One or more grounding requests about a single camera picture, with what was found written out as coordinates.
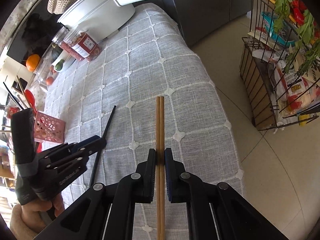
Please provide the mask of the person's left hand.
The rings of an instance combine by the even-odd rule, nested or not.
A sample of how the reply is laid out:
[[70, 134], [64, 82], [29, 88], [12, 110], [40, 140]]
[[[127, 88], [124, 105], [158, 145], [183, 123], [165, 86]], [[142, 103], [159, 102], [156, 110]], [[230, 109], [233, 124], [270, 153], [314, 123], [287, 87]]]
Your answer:
[[54, 209], [54, 217], [65, 211], [61, 193], [52, 200], [43, 201], [39, 198], [28, 204], [16, 204], [11, 213], [10, 230], [17, 239], [34, 239], [47, 224], [41, 217], [41, 212]]

